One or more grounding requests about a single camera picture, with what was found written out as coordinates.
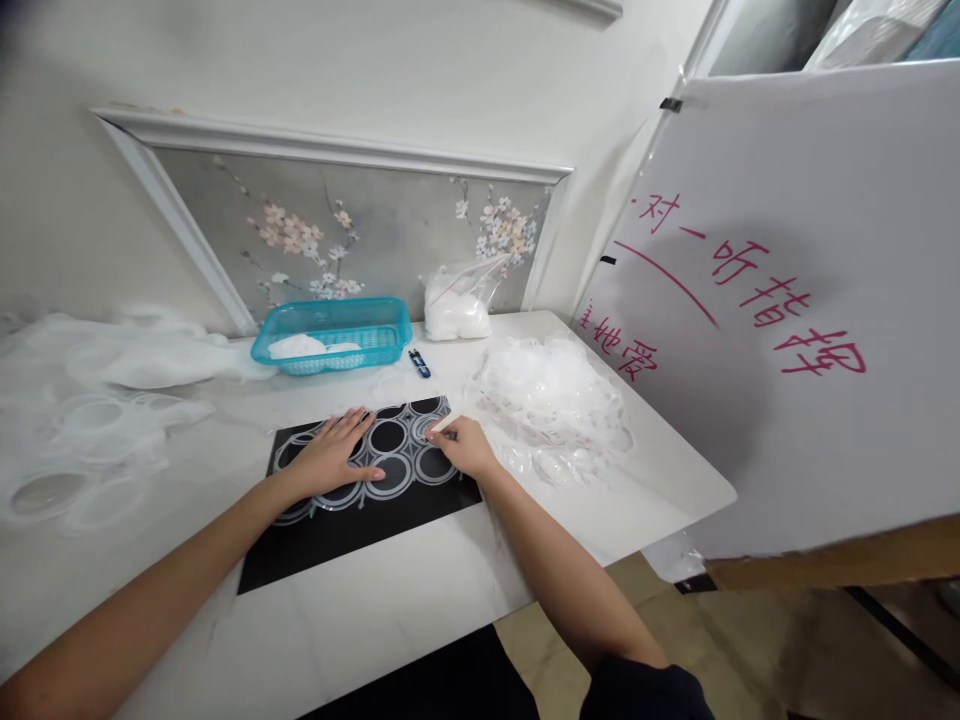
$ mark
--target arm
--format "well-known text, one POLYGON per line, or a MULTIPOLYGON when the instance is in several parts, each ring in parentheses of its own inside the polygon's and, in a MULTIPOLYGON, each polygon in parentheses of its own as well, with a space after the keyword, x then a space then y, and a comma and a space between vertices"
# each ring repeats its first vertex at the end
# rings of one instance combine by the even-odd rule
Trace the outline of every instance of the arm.
POLYGON ((605 655, 667 667, 669 661, 620 588, 497 462, 480 424, 461 417, 444 433, 428 437, 481 485, 540 606, 584 667, 592 671, 605 655))
POLYGON ((328 420, 283 471, 134 578, 0 688, 0 717, 109 718, 280 513, 383 471, 347 466, 373 424, 364 408, 328 420))

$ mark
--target cherry blossom painting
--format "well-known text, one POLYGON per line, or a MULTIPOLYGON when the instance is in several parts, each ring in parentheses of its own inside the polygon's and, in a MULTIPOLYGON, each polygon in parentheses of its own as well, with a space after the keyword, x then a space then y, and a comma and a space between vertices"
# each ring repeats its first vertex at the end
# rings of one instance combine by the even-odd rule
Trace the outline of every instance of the cherry blossom painting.
POLYGON ((440 265, 510 255, 492 310, 520 309, 553 186, 277 157, 155 149, 250 315, 390 295, 423 318, 440 265))

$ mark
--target white board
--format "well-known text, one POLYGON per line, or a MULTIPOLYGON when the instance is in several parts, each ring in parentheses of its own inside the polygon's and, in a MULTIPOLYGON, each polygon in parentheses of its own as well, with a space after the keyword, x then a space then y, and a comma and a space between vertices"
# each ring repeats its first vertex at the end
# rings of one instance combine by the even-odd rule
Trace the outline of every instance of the white board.
POLYGON ((737 489, 696 548, 960 511, 960 63, 682 98, 573 327, 737 489))

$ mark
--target blue basket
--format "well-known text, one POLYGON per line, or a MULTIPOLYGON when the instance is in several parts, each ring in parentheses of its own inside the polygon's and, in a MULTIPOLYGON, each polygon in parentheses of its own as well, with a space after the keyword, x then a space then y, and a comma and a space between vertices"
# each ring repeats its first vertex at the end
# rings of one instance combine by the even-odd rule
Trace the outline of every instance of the blue basket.
POLYGON ((278 365, 287 375, 316 375, 389 365, 400 359, 411 339, 410 313, 406 303, 397 298, 288 303, 267 315, 250 355, 263 365, 278 365), (283 360, 270 357, 270 345, 301 333, 324 345, 352 342, 363 349, 283 360))

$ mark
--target white picture frame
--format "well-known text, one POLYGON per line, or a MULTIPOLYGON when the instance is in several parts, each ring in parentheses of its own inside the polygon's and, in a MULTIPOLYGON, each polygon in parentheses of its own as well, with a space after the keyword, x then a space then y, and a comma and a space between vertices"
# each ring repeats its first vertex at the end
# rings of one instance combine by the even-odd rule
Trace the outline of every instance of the white picture frame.
POLYGON ((179 114, 117 107, 95 107, 90 111, 99 119, 137 179, 170 224, 174 235, 223 304, 237 330, 245 336, 256 335, 258 324, 152 148, 312 160, 551 185, 552 200, 544 218, 539 251, 534 257, 520 307, 524 311, 533 309, 560 227, 567 189, 574 173, 574 168, 567 166, 460 155, 179 114))

